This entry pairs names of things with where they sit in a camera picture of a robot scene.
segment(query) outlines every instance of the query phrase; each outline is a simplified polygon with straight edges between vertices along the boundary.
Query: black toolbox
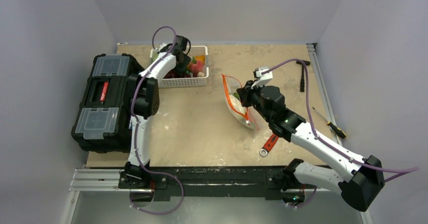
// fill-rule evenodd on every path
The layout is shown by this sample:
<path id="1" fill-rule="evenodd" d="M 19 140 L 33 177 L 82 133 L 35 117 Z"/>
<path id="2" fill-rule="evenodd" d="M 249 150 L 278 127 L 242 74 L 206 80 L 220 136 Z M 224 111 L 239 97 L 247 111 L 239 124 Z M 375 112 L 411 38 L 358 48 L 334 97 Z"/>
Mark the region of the black toolbox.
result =
<path id="1" fill-rule="evenodd" d="M 94 58 L 71 131 L 83 150 L 99 153 L 130 151 L 131 100 L 138 73 L 143 70 L 129 54 L 101 54 Z"/>

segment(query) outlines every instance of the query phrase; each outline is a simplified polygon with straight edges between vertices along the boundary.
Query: yellow and black handle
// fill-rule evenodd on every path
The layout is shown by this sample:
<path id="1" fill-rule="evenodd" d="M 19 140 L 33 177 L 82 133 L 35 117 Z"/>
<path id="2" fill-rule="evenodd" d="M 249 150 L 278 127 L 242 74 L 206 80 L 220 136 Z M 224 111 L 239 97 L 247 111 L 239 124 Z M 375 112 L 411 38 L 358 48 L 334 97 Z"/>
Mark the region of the yellow and black handle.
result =
<path id="1" fill-rule="evenodd" d="M 346 133 L 342 130 L 342 129 L 340 129 L 340 128 L 338 128 L 338 127 L 336 127 L 332 122 L 327 122 L 327 125 L 336 133 L 336 135 L 338 135 L 340 138 L 342 138 L 342 139 L 345 139 L 346 138 Z"/>

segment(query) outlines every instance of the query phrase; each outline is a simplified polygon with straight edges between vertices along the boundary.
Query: toolbox lid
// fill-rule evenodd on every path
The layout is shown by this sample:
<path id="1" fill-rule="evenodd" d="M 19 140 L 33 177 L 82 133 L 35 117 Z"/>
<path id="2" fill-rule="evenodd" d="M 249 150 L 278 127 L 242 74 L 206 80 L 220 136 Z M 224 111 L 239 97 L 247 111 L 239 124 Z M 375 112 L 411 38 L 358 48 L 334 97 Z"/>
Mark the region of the toolbox lid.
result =
<path id="1" fill-rule="evenodd" d="M 83 108 L 75 133 L 83 133 L 83 138 L 86 140 L 104 139 L 104 133 L 115 131 L 118 112 L 118 107 Z"/>
<path id="2" fill-rule="evenodd" d="M 98 57 L 95 62 L 92 76 L 126 76 L 128 64 L 128 56 L 106 55 Z"/>

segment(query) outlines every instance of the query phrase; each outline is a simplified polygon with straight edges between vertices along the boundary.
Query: wooden tabletop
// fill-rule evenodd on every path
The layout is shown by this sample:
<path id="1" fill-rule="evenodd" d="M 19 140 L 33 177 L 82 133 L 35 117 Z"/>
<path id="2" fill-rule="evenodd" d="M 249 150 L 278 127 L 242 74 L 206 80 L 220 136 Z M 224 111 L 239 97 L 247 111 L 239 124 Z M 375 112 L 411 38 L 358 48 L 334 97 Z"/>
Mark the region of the wooden tabletop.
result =
<path id="1" fill-rule="evenodd" d="M 117 53 L 128 53 L 147 67 L 150 45 L 120 45 Z M 253 70 L 274 66 L 290 58 L 310 60 L 305 45 L 208 45 L 209 78 L 203 87 L 160 89 L 160 107 L 153 117 L 150 136 L 151 166 L 251 166 L 287 165 L 300 158 L 311 164 L 324 164 L 317 157 L 283 139 L 262 157 L 261 147 L 271 136 L 268 124 L 255 114 L 259 130 L 243 126 L 229 112 L 222 74 L 245 84 Z M 325 114 L 312 66 L 309 69 L 310 106 Z M 289 109 L 308 119 L 305 93 L 299 92 L 301 65 L 288 63 L 274 71 L 270 85 L 278 86 Z M 313 112 L 315 127 L 331 138 L 326 122 Z M 127 153 L 90 152 L 87 167 L 123 167 Z"/>

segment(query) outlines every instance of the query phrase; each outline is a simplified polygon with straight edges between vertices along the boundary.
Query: basket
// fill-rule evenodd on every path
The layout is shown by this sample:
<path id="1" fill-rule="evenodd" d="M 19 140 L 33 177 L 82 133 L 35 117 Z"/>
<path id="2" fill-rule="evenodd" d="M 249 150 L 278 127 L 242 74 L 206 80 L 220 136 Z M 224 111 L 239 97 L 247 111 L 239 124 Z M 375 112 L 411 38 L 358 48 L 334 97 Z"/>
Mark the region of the basket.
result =
<path id="1" fill-rule="evenodd" d="M 156 55 L 155 50 L 150 51 L 150 62 L 153 62 L 153 54 Z M 192 87 L 192 86 L 206 86 L 206 81 L 209 76 L 208 66 L 208 48 L 206 46 L 193 46 L 190 49 L 189 57 L 205 55 L 205 65 L 203 72 L 205 77 L 196 78 L 182 78 L 182 79 L 162 79 L 159 82 L 159 88 L 172 88 L 172 87 Z"/>

